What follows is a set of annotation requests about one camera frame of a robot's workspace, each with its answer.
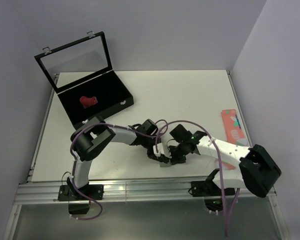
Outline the grey-green ankle sock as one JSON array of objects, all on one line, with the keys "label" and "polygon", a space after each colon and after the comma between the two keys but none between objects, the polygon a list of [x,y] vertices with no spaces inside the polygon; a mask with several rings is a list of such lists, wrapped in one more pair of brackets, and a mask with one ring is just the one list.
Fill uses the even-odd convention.
[{"label": "grey-green ankle sock", "polygon": [[160,163],[159,163],[159,166],[160,166],[161,168],[168,168],[168,167],[171,166],[171,163],[170,163],[170,161],[168,160],[167,162],[160,162]]}]

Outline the maroon sock with orange cuff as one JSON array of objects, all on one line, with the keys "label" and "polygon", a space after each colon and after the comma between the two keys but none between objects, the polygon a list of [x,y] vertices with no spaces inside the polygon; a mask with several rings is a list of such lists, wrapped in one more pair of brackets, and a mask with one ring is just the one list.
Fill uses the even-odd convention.
[{"label": "maroon sock with orange cuff", "polygon": [[93,97],[82,96],[80,97],[79,102],[81,103],[84,109],[87,109],[89,107],[96,105],[98,103],[98,100],[95,96]]}]

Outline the black display case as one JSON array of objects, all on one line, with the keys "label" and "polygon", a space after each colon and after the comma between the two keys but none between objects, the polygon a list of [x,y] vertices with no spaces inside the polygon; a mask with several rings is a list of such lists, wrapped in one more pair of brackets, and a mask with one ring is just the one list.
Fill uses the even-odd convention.
[{"label": "black display case", "polygon": [[[106,119],[134,104],[113,69],[104,32],[90,31],[73,42],[42,50],[34,58],[75,129],[95,116]],[[98,103],[84,109],[82,96],[95,96]]]}]

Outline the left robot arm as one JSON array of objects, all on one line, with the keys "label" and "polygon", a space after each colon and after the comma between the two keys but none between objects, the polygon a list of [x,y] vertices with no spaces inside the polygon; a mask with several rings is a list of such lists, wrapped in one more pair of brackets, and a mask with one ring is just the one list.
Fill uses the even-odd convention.
[{"label": "left robot arm", "polygon": [[90,119],[70,137],[70,153],[74,156],[74,164],[70,177],[72,185],[69,194],[76,200],[86,197],[92,160],[98,157],[111,142],[142,146],[146,149],[149,159],[169,164],[169,153],[164,149],[161,139],[159,138],[155,142],[158,133],[158,126],[150,119],[142,124],[137,123],[128,126],[106,123],[99,116]]}]

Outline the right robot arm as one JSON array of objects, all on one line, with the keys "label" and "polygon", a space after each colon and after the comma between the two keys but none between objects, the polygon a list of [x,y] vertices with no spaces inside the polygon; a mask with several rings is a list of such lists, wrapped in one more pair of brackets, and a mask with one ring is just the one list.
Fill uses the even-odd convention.
[{"label": "right robot arm", "polygon": [[205,180],[191,182],[193,197],[235,195],[236,189],[247,189],[259,198],[265,198],[282,174],[266,149],[258,144],[240,146],[209,137],[197,130],[191,133],[177,125],[170,135],[178,143],[169,146],[171,164],[183,164],[188,154],[198,154],[221,160],[233,169],[215,168]]}]

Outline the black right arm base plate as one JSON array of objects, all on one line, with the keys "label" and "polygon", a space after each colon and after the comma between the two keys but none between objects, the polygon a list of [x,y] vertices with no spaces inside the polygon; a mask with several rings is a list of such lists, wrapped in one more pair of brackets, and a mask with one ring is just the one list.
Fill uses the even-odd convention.
[{"label": "black right arm base plate", "polygon": [[192,181],[188,193],[193,197],[221,197],[222,191],[214,182]]}]

